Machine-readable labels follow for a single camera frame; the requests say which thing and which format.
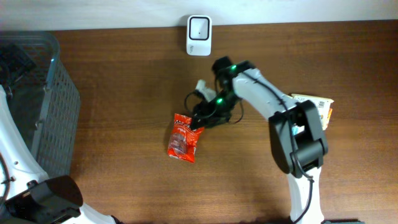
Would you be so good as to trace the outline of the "red snack bag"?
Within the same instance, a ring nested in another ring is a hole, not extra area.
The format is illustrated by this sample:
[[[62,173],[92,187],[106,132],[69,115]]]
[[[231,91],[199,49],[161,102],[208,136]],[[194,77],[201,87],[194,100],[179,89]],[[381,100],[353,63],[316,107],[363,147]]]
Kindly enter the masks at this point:
[[[192,118],[174,114],[174,126],[169,138],[167,154],[169,157],[183,161],[195,162],[197,142],[204,128],[191,129]]]

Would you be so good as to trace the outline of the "yellow snack bag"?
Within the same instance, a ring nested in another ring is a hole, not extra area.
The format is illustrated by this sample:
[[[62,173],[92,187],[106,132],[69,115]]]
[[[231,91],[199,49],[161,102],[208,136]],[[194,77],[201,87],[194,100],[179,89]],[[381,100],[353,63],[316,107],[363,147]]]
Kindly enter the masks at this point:
[[[304,102],[310,100],[318,110],[318,114],[320,116],[320,122],[322,124],[322,129],[326,130],[328,126],[325,126],[325,120],[328,115],[328,110],[331,108],[331,104],[334,100],[330,98],[323,98],[319,96],[310,96],[310,95],[303,95],[303,94],[296,94],[292,93],[291,98],[296,99],[298,102]]]

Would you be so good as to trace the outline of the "green tissue pack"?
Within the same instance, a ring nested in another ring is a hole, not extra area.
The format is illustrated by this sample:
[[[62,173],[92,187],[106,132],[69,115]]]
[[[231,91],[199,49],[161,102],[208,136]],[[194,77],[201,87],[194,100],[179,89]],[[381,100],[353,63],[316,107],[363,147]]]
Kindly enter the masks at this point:
[[[297,135],[297,134],[303,132],[304,130],[305,130],[305,127],[304,127],[304,126],[294,126],[294,127],[292,128],[293,135]]]

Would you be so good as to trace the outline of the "orange small carton box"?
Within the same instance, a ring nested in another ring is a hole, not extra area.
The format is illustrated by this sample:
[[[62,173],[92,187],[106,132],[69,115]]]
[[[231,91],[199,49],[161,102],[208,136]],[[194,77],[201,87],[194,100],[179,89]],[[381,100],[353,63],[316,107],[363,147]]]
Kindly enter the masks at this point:
[[[332,111],[333,111],[332,108],[330,108],[330,109],[328,110],[328,115],[327,115],[326,120],[325,120],[325,126],[328,126],[328,124],[329,124],[329,122],[330,122],[330,118],[331,118]]]

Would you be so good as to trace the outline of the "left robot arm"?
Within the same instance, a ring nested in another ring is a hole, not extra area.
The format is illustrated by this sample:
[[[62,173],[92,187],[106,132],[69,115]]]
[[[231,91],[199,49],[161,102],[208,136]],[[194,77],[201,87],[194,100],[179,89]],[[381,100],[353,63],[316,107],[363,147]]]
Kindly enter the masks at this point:
[[[1,223],[119,223],[84,203],[70,176],[50,178],[28,150],[8,100],[15,82],[34,68],[20,47],[1,47]]]

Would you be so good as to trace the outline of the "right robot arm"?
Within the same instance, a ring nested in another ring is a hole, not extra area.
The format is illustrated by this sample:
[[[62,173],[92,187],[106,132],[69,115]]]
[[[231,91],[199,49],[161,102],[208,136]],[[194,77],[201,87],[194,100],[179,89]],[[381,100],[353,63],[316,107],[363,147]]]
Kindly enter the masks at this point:
[[[189,111],[191,129],[226,124],[235,105],[247,101],[268,122],[273,159],[288,178],[291,222],[323,223],[319,180],[328,143],[315,104],[281,92],[248,60],[222,57],[211,69],[215,87],[199,80],[192,91],[201,101]]]

